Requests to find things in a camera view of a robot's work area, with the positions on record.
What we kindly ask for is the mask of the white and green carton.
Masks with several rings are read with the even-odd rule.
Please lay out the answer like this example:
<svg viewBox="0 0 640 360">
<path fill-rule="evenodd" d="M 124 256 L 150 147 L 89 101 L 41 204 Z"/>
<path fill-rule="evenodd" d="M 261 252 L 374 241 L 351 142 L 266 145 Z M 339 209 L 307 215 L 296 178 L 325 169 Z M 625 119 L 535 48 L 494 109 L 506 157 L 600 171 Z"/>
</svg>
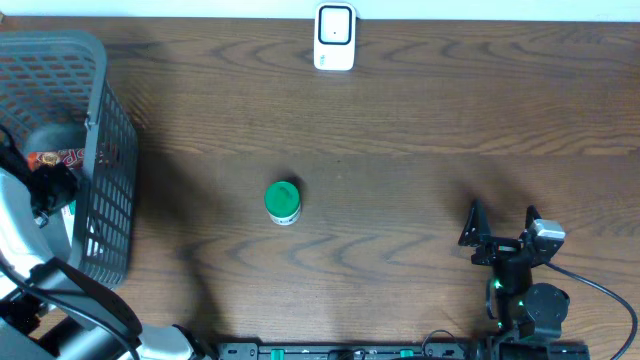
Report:
<svg viewBox="0 0 640 360">
<path fill-rule="evenodd" d="M 61 209 L 61 216 L 69 243 L 73 242 L 74 223 L 76 216 L 76 201 L 72 201 Z"/>
</svg>

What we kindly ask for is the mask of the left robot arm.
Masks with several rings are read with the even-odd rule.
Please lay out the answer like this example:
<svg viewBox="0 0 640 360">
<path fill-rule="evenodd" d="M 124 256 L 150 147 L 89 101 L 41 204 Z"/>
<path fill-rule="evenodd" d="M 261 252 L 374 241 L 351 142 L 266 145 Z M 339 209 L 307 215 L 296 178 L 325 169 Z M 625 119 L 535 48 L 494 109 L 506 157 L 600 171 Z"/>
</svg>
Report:
<svg viewBox="0 0 640 360">
<path fill-rule="evenodd" d="M 78 190 L 64 164 L 32 170 L 2 132 L 2 358 L 217 358 L 183 327 L 142 324 L 112 290 L 54 255 L 43 229 Z"/>
</svg>

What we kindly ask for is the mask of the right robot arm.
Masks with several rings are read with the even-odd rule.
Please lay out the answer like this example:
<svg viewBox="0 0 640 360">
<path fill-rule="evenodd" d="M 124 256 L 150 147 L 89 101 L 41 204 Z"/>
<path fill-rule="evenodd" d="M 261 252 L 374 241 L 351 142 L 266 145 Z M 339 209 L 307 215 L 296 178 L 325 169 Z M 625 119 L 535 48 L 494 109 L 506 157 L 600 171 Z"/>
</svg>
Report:
<svg viewBox="0 0 640 360">
<path fill-rule="evenodd" d="M 532 269 L 549 262 L 564 244 L 562 226 L 541 217 L 531 205 L 517 238 L 492 234 L 481 202 L 471 203 L 458 244 L 475 249 L 471 263 L 489 266 L 487 314 L 499 330 L 477 342 L 476 359 L 549 359 L 560 338 L 570 298 L 549 283 L 535 283 Z"/>
</svg>

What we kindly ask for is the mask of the red chocolate bar wrapper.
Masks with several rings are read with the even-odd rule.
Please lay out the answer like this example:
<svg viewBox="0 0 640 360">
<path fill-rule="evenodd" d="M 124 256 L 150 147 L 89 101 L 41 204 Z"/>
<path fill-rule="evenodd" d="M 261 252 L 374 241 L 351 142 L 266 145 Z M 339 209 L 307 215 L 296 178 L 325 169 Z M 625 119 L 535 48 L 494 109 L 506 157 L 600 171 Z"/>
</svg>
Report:
<svg viewBox="0 0 640 360">
<path fill-rule="evenodd" d="M 56 151 L 37 151 L 27 155 L 27 164 L 31 171 L 41 167 L 54 167 L 60 163 L 71 170 L 81 169 L 84 165 L 85 149 L 62 149 Z"/>
</svg>

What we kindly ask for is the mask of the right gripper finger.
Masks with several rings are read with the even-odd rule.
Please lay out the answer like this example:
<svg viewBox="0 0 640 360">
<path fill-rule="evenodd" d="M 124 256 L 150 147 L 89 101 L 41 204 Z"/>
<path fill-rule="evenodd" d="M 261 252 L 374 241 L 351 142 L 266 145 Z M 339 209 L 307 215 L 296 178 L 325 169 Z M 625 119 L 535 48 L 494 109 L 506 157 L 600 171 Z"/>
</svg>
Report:
<svg viewBox="0 0 640 360">
<path fill-rule="evenodd" d="M 534 205 L 530 205 L 526 210 L 525 230 L 528 233 L 536 233 L 536 221 L 541 219 L 541 215 Z"/>
<path fill-rule="evenodd" d="M 478 247 L 491 236 L 487 214 L 480 200 L 474 200 L 458 240 L 459 246 Z"/>
</svg>

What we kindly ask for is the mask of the green lid jar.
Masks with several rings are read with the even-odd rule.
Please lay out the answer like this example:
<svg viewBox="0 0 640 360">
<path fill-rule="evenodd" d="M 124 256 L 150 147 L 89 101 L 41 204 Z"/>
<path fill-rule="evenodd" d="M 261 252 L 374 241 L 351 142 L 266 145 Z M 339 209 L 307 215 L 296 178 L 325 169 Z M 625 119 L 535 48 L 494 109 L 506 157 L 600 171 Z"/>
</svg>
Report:
<svg viewBox="0 0 640 360">
<path fill-rule="evenodd" d="M 287 181 L 271 184 L 265 192 L 264 204 L 271 220 L 281 226 L 295 223 L 302 209 L 298 188 Z"/>
</svg>

